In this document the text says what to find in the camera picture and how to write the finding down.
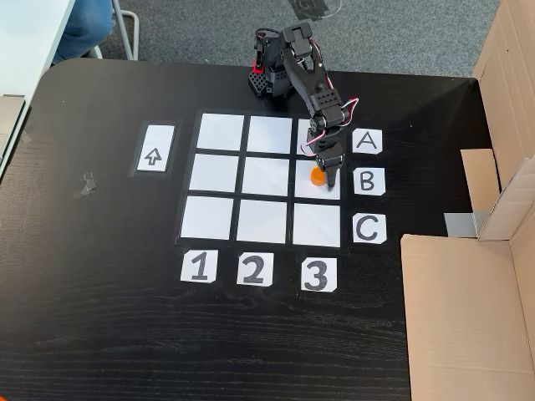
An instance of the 3x3 grid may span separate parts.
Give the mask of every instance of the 3x3 grid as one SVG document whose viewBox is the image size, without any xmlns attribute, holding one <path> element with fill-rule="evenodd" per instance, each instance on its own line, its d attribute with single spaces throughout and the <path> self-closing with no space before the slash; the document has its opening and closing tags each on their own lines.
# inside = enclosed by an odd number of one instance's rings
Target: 3x3 grid
<svg viewBox="0 0 535 401">
<path fill-rule="evenodd" d="M 340 176 L 315 186 L 299 145 L 307 119 L 204 113 L 193 136 L 184 239 L 340 248 Z"/>
</svg>

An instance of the gray carpet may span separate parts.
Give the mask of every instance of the gray carpet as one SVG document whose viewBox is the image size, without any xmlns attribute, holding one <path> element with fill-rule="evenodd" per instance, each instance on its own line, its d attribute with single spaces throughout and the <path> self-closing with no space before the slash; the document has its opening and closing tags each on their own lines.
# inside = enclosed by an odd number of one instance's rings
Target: gray carpet
<svg viewBox="0 0 535 401">
<path fill-rule="evenodd" d="M 256 28 L 280 29 L 297 23 L 298 17 L 311 17 L 313 37 L 322 49 L 328 69 L 470 76 L 498 1 L 121 0 L 120 3 L 123 9 L 140 17 L 141 60 L 250 65 Z M 307 5 L 316 5 L 316 9 L 306 8 Z M 117 31 L 116 28 L 101 45 L 105 58 L 125 57 Z"/>
</svg>

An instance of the orange ball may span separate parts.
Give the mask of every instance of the orange ball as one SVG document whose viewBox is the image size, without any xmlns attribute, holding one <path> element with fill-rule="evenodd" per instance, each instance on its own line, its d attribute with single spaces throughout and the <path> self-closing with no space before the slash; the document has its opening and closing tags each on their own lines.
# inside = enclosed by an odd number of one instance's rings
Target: orange ball
<svg viewBox="0 0 535 401">
<path fill-rule="evenodd" d="M 310 182 L 316 186 L 325 184 L 325 173 L 323 173 L 316 165 L 310 169 Z"/>
</svg>

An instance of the white paper square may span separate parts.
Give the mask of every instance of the white paper square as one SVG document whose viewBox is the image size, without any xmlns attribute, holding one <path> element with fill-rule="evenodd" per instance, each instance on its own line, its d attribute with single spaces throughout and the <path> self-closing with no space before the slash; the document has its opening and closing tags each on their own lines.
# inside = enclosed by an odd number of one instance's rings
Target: white paper square
<svg viewBox="0 0 535 401">
<path fill-rule="evenodd" d="M 269 287 L 273 283 L 273 254 L 245 252 L 239 258 L 237 284 Z"/>
<path fill-rule="evenodd" d="M 385 169 L 359 167 L 353 171 L 354 193 L 381 196 L 386 192 Z"/>
<path fill-rule="evenodd" d="M 310 128 L 310 120 L 309 119 L 300 119 L 298 124 L 298 143 L 297 143 L 297 149 L 295 150 L 297 155 L 304 155 L 304 153 L 301 151 L 301 145 L 303 145 L 303 149 L 307 153 L 312 153 L 312 150 L 309 146 L 304 146 L 304 144 L 307 143 L 307 135 L 308 135 L 308 129 Z"/>
<path fill-rule="evenodd" d="M 190 190 L 234 192 L 238 159 L 237 156 L 196 154 Z"/>
<path fill-rule="evenodd" d="M 166 171 L 174 133 L 174 125 L 149 125 L 141 147 L 137 170 Z"/>
<path fill-rule="evenodd" d="M 386 216 L 357 213 L 353 216 L 353 242 L 382 244 L 386 241 Z"/>
<path fill-rule="evenodd" d="M 301 264 L 301 289 L 333 292 L 338 286 L 335 258 L 307 257 Z"/>
<path fill-rule="evenodd" d="M 217 275 L 217 251 L 188 251 L 182 262 L 181 281 L 214 282 Z"/>
<path fill-rule="evenodd" d="M 234 114 L 202 115 L 197 148 L 240 150 L 243 116 Z"/>
<path fill-rule="evenodd" d="M 340 207 L 296 203 L 293 243 L 340 248 Z"/>
<path fill-rule="evenodd" d="M 228 240 L 233 202 L 230 198 L 188 196 L 181 237 Z"/>
<path fill-rule="evenodd" d="M 377 155 L 383 151 L 383 131 L 357 128 L 353 131 L 353 153 Z"/>
<path fill-rule="evenodd" d="M 244 194 L 288 195 L 289 160 L 247 157 L 243 174 Z"/>
<path fill-rule="evenodd" d="M 310 181 L 310 170 L 316 160 L 297 160 L 295 164 L 295 196 L 298 198 L 340 199 L 340 170 L 336 172 L 334 187 L 329 190 L 327 183 L 321 186 Z"/>
<path fill-rule="evenodd" d="M 247 151 L 290 153 L 292 119 L 279 117 L 251 117 Z"/>
<path fill-rule="evenodd" d="M 277 244 L 286 242 L 286 203 L 242 200 L 237 239 Z"/>
</svg>

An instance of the chair leg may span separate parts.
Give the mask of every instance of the chair leg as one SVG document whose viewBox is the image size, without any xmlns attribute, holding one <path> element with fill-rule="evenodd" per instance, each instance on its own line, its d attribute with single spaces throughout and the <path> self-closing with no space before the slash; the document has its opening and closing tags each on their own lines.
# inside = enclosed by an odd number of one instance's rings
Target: chair leg
<svg viewBox="0 0 535 401">
<path fill-rule="evenodd" d="M 138 18 L 136 13 L 133 13 L 131 11 L 121 10 L 121 12 L 125 17 L 130 17 L 134 20 L 134 40 L 132 43 L 132 55 L 134 57 L 134 60 L 137 60 L 140 51 L 140 19 Z"/>
<path fill-rule="evenodd" d="M 87 57 L 89 58 L 100 58 L 102 59 L 102 52 L 100 51 L 99 46 L 95 46 L 91 50 L 88 51 Z"/>
<path fill-rule="evenodd" d="M 126 59 L 133 60 L 134 56 L 132 54 L 132 48 L 130 47 L 130 40 L 128 40 L 128 33 L 126 32 L 125 20 L 123 19 L 123 13 L 120 9 L 119 0 L 111 0 L 111 2 L 114 6 L 115 17 L 117 18 L 117 24 L 119 25 L 120 36 L 123 40 Z"/>
</svg>

